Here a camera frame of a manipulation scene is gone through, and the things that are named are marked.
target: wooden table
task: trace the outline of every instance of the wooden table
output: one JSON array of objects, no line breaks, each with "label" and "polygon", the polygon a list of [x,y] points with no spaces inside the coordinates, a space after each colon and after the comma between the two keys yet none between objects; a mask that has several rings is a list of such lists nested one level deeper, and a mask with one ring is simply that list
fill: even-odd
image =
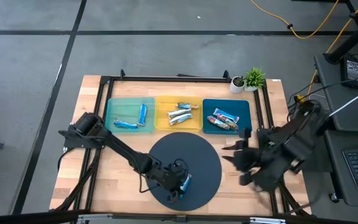
[{"label": "wooden table", "polygon": [[[98,75],[84,76],[73,115],[73,122],[85,111],[93,112],[100,79],[101,76]],[[274,124],[282,126],[287,122],[288,111],[281,80],[267,80],[267,89]],[[106,95],[107,88],[104,88],[101,105],[104,105]],[[247,100],[250,104],[252,129],[259,128],[254,94],[246,91],[238,95],[232,94],[229,91],[228,83],[115,81],[112,90],[113,98],[155,97],[159,95]],[[262,91],[260,91],[259,95],[264,123],[267,125]],[[103,108],[101,106],[100,116],[103,114]],[[116,136],[136,151],[149,152],[151,147],[167,134],[170,134],[170,132],[155,130],[152,134],[117,134]],[[231,146],[239,140],[238,136],[204,134],[202,132],[195,134],[200,135],[211,143],[219,156],[231,156],[232,151],[224,151],[221,148]],[[255,131],[252,132],[249,145],[250,147],[258,147]],[[59,206],[76,185],[80,176],[84,151],[84,149],[74,149],[62,159],[50,208]],[[234,166],[224,159],[221,159],[221,164],[223,168],[222,181],[214,198],[199,209],[190,212],[178,212],[161,205],[150,192],[140,194],[139,175],[132,170],[132,167],[120,155],[110,148],[104,148],[101,153],[91,210],[103,213],[271,215],[269,195],[267,193],[258,195],[249,186],[240,186],[238,184],[239,172],[235,170]],[[301,173],[295,176],[287,172],[285,174],[285,183],[297,202],[300,204],[308,203],[305,183]],[[84,187],[80,208],[85,207],[87,192],[88,185]],[[276,195],[279,210],[282,210],[278,191]]]}]

